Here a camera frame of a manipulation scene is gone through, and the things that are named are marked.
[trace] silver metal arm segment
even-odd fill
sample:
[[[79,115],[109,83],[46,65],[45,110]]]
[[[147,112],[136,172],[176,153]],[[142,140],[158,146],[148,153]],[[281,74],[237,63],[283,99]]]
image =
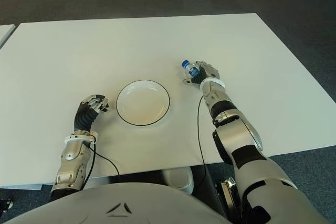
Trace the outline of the silver metal arm segment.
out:
[[[86,166],[90,160],[89,145],[95,144],[96,132],[75,131],[65,139],[67,146],[61,155],[61,167],[51,192],[57,189],[79,191],[86,177]]]
[[[226,94],[218,72],[205,62],[196,63],[201,71],[206,69],[200,88],[216,126],[213,138],[219,154],[234,167],[244,223],[329,223],[262,154],[259,134]]]

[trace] floor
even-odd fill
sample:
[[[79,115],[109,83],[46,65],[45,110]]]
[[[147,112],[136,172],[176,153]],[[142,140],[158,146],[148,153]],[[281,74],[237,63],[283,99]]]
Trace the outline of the floor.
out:
[[[336,0],[0,0],[0,10],[0,25],[257,13],[336,101]],[[312,104],[312,113],[314,109],[316,104]],[[336,147],[329,147],[273,157],[332,223],[336,223],[335,153]],[[225,164],[208,168],[216,183],[232,173]],[[0,222],[44,204],[49,190],[0,190],[1,196],[15,198],[11,213],[4,214]]]

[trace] white table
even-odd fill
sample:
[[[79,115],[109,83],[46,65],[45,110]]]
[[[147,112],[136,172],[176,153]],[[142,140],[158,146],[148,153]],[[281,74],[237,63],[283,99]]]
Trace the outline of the white table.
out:
[[[14,25],[3,25],[3,26],[0,26],[0,48],[3,45],[3,43],[6,41],[7,37],[14,30],[14,28],[15,28]]]
[[[52,182],[77,106],[94,93],[111,104],[92,128],[97,151],[122,174],[201,164],[202,94],[182,83],[184,59],[218,68],[266,155],[336,144],[335,103],[256,14],[21,24],[0,51],[0,163],[10,160],[0,185]],[[139,79],[159,82],[171,98],[166,116],[146,127],[114,109],[119,91]],[[221,162],[204,103],[200,125],[206,162]],[[115,174],[96,160],[93,177]]]

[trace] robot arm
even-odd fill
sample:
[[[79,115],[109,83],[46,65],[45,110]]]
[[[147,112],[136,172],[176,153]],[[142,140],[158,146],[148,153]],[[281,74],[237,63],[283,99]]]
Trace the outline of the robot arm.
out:
[[[199,83],[216,130],[213,138],[225,163],[232,164],[243,223],[329,223],[285,172],[262,154],[260,136],[225,92],[216,69],[196,62]]]
[[[51,189],[49,201],[70,195],[83,189],[86,167],[90,160],[90,144],[96,144],[98,134],[90,132],[93,121],[101,111],[108,108],[108,99],[103,95],[90,95],[78,107],[74,133],[65,139],[67,144],[61,155],[61,167]]]

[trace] black joint cover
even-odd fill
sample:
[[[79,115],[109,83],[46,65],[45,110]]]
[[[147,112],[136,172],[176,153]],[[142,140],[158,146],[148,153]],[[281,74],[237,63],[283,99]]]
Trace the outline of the black joint cover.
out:
[[[212,120],[226,110],[237,109],[237,107],[230,101],[219,101],[216,102],[211,108],[211,117]]]
[[[237,168],[240,169],[243,165],[254,160],[267,160],[257,150],[255,145],[245,145],[232,152]]]

